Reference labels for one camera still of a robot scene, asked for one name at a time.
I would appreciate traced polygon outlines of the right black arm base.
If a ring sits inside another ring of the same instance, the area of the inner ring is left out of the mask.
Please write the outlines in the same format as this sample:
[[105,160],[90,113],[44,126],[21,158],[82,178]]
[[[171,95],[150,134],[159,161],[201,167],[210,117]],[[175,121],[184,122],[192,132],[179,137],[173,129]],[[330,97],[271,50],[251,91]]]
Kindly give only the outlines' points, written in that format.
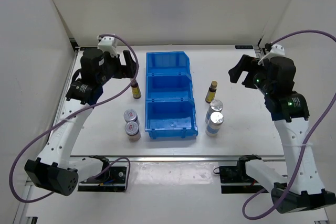
[[251,161],[264,161],[258,155],[244,155],[238,158],[235,165],[219,165],[213,169],[219,175],[222,194],[253,194],[264,189],[271,193],[272,183],[260,183],[256,177],[250,177],[246,172],[246,163]]

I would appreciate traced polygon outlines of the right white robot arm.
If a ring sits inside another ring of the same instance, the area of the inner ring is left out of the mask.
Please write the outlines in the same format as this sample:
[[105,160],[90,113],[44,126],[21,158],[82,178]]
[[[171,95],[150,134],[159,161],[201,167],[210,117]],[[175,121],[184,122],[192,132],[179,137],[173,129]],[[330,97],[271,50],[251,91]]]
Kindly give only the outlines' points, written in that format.
[[274,210],[285,214],[334,205],[335,193],[325,189],[312,147],[308,145],[315,128],[309,127],[306,99],[293,90],[294,62],[284,56],[259,60],[243,55],[229,70],[230,81],[237,83],[243,72],[247,73],[243,86],[258,89],[264,95],[266,109],[280,136],[287,168],[287,176],[282,176],[257,155],[239,158],[236,177],[242,182],[254,179],[271,195],[271,209],[254,218],[261,219]]

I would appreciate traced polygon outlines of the middle blue storage bin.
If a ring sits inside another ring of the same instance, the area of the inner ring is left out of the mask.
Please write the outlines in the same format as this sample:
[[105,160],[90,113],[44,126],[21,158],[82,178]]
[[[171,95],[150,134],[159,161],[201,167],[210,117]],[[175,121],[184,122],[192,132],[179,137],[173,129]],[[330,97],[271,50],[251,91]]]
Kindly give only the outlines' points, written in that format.
[[193,83],[189,74],[146,76],[146,101],[192,101]]

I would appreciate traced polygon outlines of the red-label spice jar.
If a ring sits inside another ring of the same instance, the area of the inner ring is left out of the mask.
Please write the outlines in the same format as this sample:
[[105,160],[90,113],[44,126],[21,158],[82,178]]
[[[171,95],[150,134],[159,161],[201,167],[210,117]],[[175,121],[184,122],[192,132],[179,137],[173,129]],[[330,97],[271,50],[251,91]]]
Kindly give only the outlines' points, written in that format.
[[124,129],[130,141],[135,142],[141,138],[141,132],[137,122],[127,122]]
[[123,114],[123,118],[126,123],[135,122],[138,125],[140,124],[138,114],[134,109],[127,109]]

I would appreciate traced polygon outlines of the silver-cap salt shaker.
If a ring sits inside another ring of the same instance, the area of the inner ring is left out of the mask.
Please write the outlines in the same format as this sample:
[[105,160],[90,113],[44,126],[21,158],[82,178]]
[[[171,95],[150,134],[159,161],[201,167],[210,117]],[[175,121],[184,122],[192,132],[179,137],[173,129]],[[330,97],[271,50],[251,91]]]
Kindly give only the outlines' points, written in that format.
[[224,122],[224,116],[221,112],[213,112],[207,122],[205,133],[208,136],[216,136]]
[[220,100],[214,99],[213,101],[210,102],[206,117],[205,117],[205,123],[208,123],[208,120],[211,116],[212,113],[214,112],[222,112],[223,110],[223,103]]

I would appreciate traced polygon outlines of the aluminium frame rail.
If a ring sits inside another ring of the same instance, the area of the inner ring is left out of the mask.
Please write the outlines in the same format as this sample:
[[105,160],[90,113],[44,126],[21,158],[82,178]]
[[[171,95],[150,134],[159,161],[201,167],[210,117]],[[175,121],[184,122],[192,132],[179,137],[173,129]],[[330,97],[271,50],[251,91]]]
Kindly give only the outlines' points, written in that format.
[[[87,156],[75,155],[70,157],[70,161],[79,161]],[[118,156],[106,156],[109,160],[115,160]],[[239,155],[231,156],[128,156],[132,162],[234,162],[239,159]],[[262,160],[266,162],[284,162],[283,155],[262,155]]]

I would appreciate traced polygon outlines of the brown sauce bottle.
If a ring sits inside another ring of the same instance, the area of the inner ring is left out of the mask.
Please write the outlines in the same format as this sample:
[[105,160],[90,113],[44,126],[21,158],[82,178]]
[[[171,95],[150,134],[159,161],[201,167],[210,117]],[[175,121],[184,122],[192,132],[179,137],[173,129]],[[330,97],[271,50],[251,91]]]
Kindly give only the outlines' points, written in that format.
[[131,83],[132,96],[134,99],[139,99],[141,97],[141,91],[139,84],[136,80]]
[[207,103],[211,103],[214,99],[215,99],[215,94],[216,94],[216,91],[217,91],[217,81],[212,81],[209,88],[208,88],[208,92],[207,92],[207,95],[205,97],[205,101]]

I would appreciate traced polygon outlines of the near blue storage bin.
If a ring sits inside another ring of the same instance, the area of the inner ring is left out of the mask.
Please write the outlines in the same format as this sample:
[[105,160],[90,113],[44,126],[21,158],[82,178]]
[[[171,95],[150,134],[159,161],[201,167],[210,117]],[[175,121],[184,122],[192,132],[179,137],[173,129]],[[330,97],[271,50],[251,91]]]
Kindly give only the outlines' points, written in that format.
[[146,101],[144,129],[152,139],[197,137],[194,101],[191,99]]

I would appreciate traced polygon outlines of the far blue storage bin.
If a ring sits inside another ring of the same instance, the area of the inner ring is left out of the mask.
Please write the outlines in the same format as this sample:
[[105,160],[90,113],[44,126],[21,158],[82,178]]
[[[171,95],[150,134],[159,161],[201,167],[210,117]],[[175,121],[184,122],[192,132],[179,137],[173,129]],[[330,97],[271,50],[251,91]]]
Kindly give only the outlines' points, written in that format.
[[191,75],[190,59],[184,51],[147,52],[146,76]]

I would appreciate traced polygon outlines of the blue storage bin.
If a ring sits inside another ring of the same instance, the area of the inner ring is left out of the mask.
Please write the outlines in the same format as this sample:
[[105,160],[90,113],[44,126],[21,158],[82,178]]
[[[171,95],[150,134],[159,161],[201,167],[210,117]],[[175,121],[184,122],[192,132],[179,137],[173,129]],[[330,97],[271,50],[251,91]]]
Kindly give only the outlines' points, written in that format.
[[193,83],[189,74],[146,76],[146,101],[192,101]]
[[144,129],[152,139],[197,137],[194,101],[191,99],[146,101]]
[[190,59],[184,51],[147,52],[146,76],[191,75]]

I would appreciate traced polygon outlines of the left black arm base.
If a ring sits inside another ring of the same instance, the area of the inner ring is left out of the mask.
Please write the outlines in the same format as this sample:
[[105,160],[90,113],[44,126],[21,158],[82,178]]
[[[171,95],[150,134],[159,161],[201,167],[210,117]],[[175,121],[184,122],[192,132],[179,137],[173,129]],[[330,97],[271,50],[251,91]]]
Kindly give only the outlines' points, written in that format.
[[128,189],[131,162],[127,157],[119,157],[115,161],[109,161],[107,157],[91,155],[95,161],[102,164],[99,175],[94,175],[80,182],[80,192],[108,192],[125,193]]

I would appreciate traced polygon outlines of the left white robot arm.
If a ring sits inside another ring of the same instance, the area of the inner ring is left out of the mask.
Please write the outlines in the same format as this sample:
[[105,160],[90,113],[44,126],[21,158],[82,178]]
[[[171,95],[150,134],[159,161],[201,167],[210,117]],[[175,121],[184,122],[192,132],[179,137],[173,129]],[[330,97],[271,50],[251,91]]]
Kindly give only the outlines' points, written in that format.
[[103,94],[103,86],[112,78],[134,78],[137,64],[128,50],[123,55],[124,65],[119,55],[98,48],[84,50],[59,122],[37,158],[25,164],[24,169],[36,187],[68,196],[80,182],[104,183],[112,178],[107,158],[91,155],[71,164],[70,156],[86,119]]

